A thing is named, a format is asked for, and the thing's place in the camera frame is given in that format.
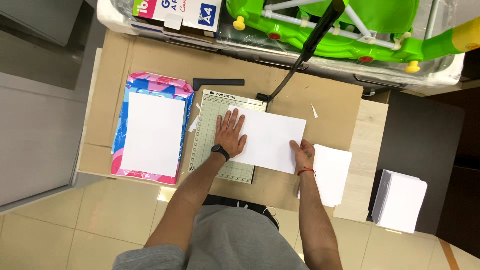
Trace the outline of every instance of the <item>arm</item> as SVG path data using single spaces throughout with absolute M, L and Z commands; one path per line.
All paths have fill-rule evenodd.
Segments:
M 300 146 L 295 141 L 290 141 L 290 145 L 295 151 L 296 171 L 313 168 L 313 146 L 306 140 Z M 300 174 L 299 224 L 305 264 L 310 269 L 341 270 L 335 232 L 310 171 Z
M 220 144 L 232 158 L 243 151 L 247 136 L 244 135 L 239 140 L 245 116 L 240 116 L 239 122 L 234 128 L 238 110 L 233 110 L 232 117 L 230 114 L 231 112 L 227 111 L 223 124 L 222 117 L 220 115 L 217 117 L 215 145 Z M 180 247 L 184 252 L 187 250 L 192 234 L 193 219 L 207 197 L 216 173 L 224 163 L 225 157 L 220 153 L 213 152 L 198 169 L 187 176 L 173 194 L 162 220 L 144 247 L 171 244 Z

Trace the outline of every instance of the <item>gray t-shirt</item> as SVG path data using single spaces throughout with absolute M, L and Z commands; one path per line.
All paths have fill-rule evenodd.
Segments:
M 266 216 L 211 205 L 202 206 L 195 217 L 188 254 L 175 245 L 151 246 L 118 255 L 113 269 L 308 268 Z

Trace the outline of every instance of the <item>person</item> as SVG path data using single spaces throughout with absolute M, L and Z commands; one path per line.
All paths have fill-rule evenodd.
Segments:
M 245 121 L 238 110 L 216 121 L 215 145 L 230 158 L 247 141 L 239 132 Z M 165 214 L 143 249 L 117 256 L 114 270 L 126 269 L 326 269 L 341 270 L 335 233 L 322 205 L 314 178 L 315 149 L 306 140 L 295 151 L 300 173 L 299 225 L 305 263 L 278 232 L 275 224 L 249 208 L 202 206 L 218 170 L 228 159 L 213 151 L 178 187 Z

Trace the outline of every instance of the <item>red string bracelet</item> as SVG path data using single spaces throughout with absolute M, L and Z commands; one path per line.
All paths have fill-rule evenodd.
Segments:
M 301 171 L 299 171 L 299 172 L 297 173 L 297 175 L 300 175 L 302 172 L 313 172 L 313 175 L 314 175 L 314 176 L 317 176 L 317 172 L 314 171 L 313 169 L 310 169 L 310 168 L 307 168 L 307 167 L 304 167 L 304 168 L 306 168 L 306 170 L 301 170 Z

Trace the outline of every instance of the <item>yellow knob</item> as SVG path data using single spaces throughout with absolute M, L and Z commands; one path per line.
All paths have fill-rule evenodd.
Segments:
M 238 16 L 237 20 L 233 22 L 233 27 L 239 31 L 245 29 L 245 24 L 243 23 L 245 19 L 242 16 Z
M 408 67 L 406 67 L 404 70 L 408 73 L 415 73 L 420 70 L 420 67 L 418 66 L 419 62 L 418 61 L 410 61 L 408 63 Z

